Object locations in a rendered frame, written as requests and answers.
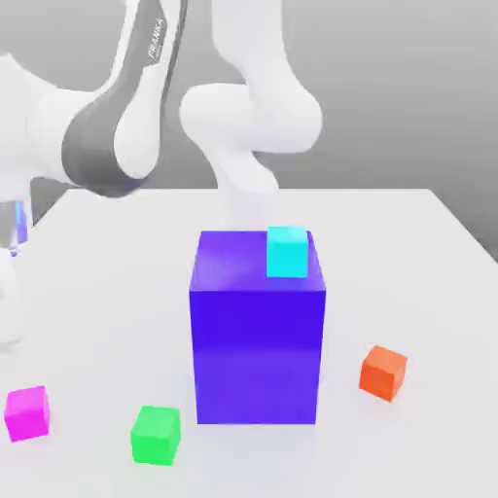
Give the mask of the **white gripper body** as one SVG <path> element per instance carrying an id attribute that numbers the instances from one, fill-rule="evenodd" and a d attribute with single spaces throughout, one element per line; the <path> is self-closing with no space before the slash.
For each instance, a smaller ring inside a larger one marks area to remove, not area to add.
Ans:
<path id="1" fill-rule="evenodd" d="M 18 325 L 18 281 L 11 253 L 0 248 L 0 347 L 9 347 L 21 337 Z"/>

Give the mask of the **small magenta cube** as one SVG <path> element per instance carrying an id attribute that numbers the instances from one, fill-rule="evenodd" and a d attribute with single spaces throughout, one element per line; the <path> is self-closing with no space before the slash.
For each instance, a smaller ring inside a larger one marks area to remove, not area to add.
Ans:
<path id="1" fill-rule="evenodd" d="M 14 442 L 47 436 L 51 409 L 44 385 L 11 391 L 6 400 L 4 420 Z"/>

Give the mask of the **small green cube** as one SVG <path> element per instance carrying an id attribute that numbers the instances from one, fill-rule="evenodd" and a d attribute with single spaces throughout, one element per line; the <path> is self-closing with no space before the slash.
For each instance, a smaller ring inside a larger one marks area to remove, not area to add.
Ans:
<path id="1" fill-rule="evenodd" d="M 132 458 L 136 463 L 173 464 L 181 441 L 180 410 L 143 406 L 130 431 Z"/>

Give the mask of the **small cyan cube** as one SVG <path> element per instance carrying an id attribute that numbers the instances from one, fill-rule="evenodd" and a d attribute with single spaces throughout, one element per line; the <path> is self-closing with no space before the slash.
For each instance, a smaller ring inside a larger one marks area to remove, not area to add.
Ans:
<path id="1" fill-rule="evenodd" d="M 306 278 L 308 237 L 303 226 L 267 229 L 267 277 Z"/>

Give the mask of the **small orange cube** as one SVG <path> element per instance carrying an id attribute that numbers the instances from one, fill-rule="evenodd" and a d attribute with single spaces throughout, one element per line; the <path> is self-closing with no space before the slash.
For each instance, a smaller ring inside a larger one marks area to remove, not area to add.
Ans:
<path id="1" fill-rule="evenodd" d="M 403 385 L 407 363 L 407 356 L 375 345 L 362 363 L 359 388 L 392 402 Z"/>

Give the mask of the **large purple box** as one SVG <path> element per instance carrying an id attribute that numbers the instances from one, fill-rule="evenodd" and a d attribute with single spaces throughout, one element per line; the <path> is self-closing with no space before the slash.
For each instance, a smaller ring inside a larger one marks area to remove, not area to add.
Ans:
<path id="1" fill-rule="evenodd" d="M 202 231 L 189 289 L 200 424 L 316 420 L 326 284 L 267 277 L 263 231 Z"/>

